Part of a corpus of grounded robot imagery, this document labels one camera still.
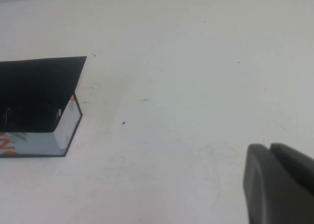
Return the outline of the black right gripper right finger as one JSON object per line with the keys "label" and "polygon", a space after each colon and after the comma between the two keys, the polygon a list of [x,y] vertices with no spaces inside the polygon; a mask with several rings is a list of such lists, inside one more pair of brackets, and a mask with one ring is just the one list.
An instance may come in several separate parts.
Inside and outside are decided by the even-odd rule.
{"label": "black right gripper right finger", "polygon": [[313,170],[314,160],[285,144],[273,143],[270,145],[271,152],[287,168],[295,170]]}

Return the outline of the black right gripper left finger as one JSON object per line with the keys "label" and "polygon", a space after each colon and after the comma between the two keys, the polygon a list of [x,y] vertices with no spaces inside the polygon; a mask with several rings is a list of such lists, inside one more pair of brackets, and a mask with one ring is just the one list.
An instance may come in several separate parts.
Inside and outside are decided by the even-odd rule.
{"label": "black right gripper left finger", "polygon": [[251,224],[314,222],[314,170],[285,167],[270,147],[248,146],[243,190]]}

